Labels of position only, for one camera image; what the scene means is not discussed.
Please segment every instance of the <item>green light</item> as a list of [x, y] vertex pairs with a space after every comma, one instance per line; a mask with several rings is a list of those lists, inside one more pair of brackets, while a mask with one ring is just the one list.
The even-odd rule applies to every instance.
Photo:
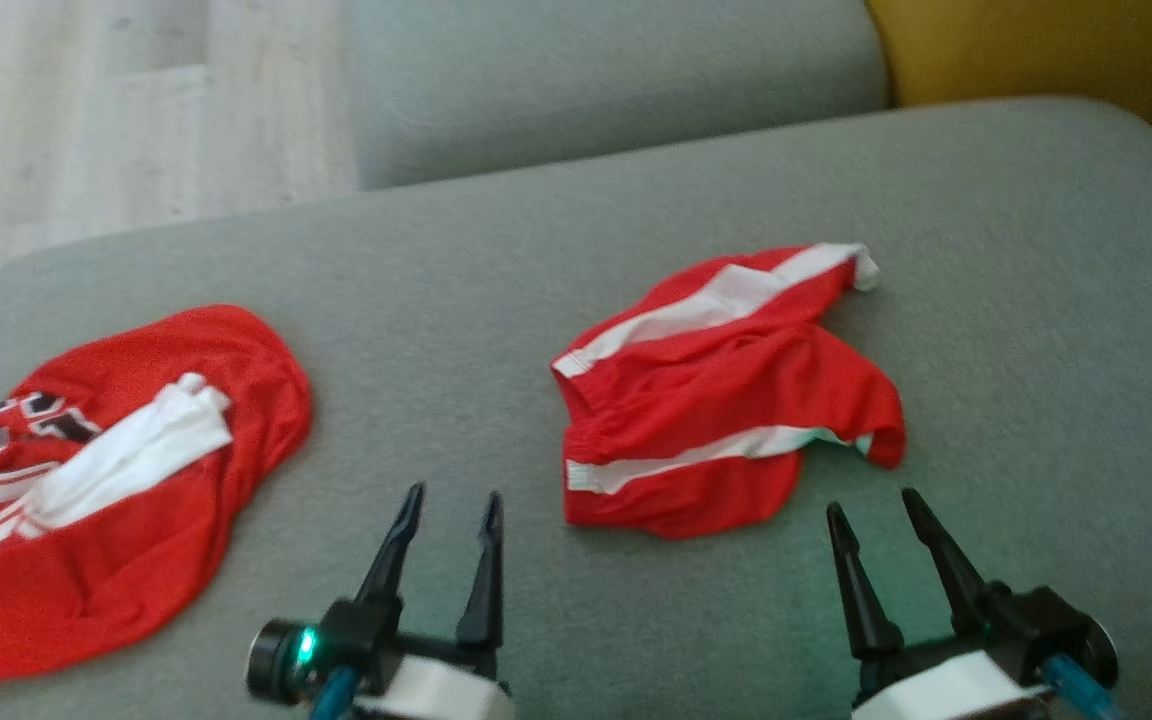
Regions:
[[296, 665], [303, 665], [314, 657], [314, 646], [319, 644], [319, 638], [313, 628], [305, 628], [301, 632], [301, 647], [296, 650]]

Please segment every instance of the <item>mustard yellow pillow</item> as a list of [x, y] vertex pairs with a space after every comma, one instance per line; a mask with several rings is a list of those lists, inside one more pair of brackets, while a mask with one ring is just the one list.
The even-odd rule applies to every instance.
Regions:
[[1152, 120], [1152, 0], [869, 0], [901, 105], [1084, 94]]

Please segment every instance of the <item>gray fabric surface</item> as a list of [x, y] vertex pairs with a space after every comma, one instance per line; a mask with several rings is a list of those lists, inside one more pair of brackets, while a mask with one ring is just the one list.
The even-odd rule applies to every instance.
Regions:
[[[904, 465], [818, 444], [775, 520], [695, 541], [564, 526], [548, 361], [675, 270], [817, 241], [867, 242], [882, 268], [826, 324], [900, 387]], [[217, 301], [301, 357], [310, 442], [196, 605], [0, 684], [0, 717], [294, 717], [244, 697], [251, 635], [353, 592], [416, 480], [419, 632], [452, 632], [482, 503], [506, 497], [500, 662], [523, 717], [846, 717], [828, 501], [905, 635], [948, 630], [904, 484], [987, 577], [1097, 615], [1121, 700], [1152, 717], [1152, 129], [1119, 109], [900, 111], [63, 247], [0, 272], [0, 396], [74, 343]]]
[[863, 0], [353, 0], [365, 187], [880, 109]]

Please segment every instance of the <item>wooden floor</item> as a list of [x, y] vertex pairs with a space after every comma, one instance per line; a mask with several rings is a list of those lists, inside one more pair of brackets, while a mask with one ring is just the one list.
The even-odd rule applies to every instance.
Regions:
[[356, 192], [344, 0], [0, 0], [0, 265]]

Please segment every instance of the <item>blue cable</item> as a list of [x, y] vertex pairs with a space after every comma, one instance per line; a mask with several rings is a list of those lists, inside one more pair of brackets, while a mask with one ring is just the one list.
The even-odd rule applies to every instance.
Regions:
[[1070, 703], [1087, 720], [1126, 720], [1126, 712], [1114, 705], [1111, 692], [1101, 688], [1083, 667], [1069, 655], [1052, 657], [1043, 662], [1043, 682], [1046, 682], [1061, 700]]
[[353, 707], [353, 694], [358, 689], [358, 673], [343, 665], [328, 675], [323, 692], [310, 710], [310, 720], [340, 720]]

